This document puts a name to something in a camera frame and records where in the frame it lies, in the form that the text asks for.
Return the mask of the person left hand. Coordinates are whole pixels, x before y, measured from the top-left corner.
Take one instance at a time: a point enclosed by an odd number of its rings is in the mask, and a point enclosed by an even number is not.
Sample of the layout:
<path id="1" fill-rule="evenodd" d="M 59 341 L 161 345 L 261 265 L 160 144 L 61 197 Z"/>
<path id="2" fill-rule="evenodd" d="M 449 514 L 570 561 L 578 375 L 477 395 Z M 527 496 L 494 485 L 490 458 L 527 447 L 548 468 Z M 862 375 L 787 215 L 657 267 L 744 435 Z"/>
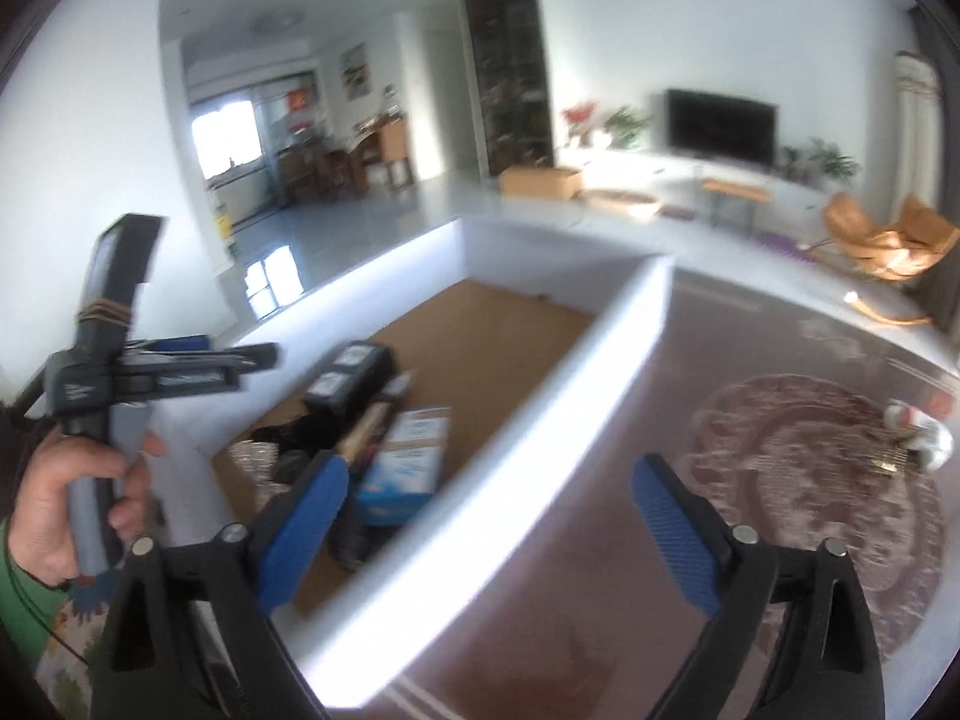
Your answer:
<path id="1" fill-rule="evenodd" d="M 146 433 L 137 463 L 128 466 L 117 450 L 86 437 L 64 437 L 53 429 L 34 450 L 8 524 L 8 550 L 16 566 L 48 587 L 80 575 L 68 516 L 68 488 L 82 478 L 121 479 L 124 497 L 107 522 L 122 541 L 146 532 L 151 511 L 148 460 L 166 455 L 166 445 Z"/>

